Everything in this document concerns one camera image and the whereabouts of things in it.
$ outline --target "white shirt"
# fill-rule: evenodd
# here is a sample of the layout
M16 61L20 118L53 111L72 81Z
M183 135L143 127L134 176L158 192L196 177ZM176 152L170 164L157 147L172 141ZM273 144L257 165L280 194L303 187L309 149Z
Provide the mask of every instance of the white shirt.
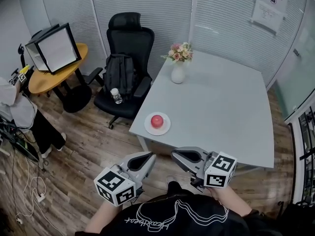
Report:
M0 115L14 120L17 127L33 126L37 106L21 94L16 97L16 87L0 77Z

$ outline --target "tabletop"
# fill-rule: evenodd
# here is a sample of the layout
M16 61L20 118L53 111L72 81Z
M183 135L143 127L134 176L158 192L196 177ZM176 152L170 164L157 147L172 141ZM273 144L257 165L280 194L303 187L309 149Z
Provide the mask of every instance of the tabletop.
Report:
M54 87L58 86L62 81L66 80L71 74L74 73L76 69L79 68L80 64L83 62L88 54L88 46L83 43L76 43L78 47L81 60L70 64L69 66L58 71L56 74L51 74L49 72L40 72L36 69L29 82L29 90L31 93L44 93Z
M182 84L171 81L166 61L143 102L130 132L172 147L196 146L225 152L238 162L274 166L274 137L266 87L259 71L202 52L186 68ZM171 127L149 134L144 120L162 112Z

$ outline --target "black table base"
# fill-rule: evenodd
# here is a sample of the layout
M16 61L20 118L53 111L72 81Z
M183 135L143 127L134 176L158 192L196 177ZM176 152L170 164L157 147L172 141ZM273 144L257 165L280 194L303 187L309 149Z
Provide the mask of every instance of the black table base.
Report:
M92 90L88 85L85 84L84 78L79 69L77 69L75 73L81 85L71 89L67 82L63 81L61 83L61 86L63 86L67 91L66 95L63 95L58 87L55 87L53 89L55 94L62 101L63 109L68 113L75 113L80 111L89 103L92 97Z

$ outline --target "white plate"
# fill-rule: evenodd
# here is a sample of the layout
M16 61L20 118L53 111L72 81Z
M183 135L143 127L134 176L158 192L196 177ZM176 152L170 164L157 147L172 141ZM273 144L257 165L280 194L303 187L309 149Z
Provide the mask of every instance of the white plate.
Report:
M163 125L161 128L153 128L152 127L151 119L155 115L159 115L163 118ZM144 127L145 127L146 131L149 132L151 135L160 136L160 135L165 134L169 130L169 128L171 127L171 120L164 113L154 112L154 113L149 114L146 117L146 119L144 121Z

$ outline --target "black pants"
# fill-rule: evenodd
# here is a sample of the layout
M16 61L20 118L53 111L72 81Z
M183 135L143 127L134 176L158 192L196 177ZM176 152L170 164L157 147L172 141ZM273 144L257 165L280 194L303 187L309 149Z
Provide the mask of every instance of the black pants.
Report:
M193 193L188 191L188 190L183 189L178 182L171 181L168 184L167 193L165 195L153 198L153 199L149 200L149 202L155 202L155 201L158 201L158 200L171 198L171 197L174 197L175 195L185 196L185 195L193 195Z
M31 131L42 154L47 151L50 145L53 145L56 149L61 149L65 144L65 140L61 134L39 110L37 110Z

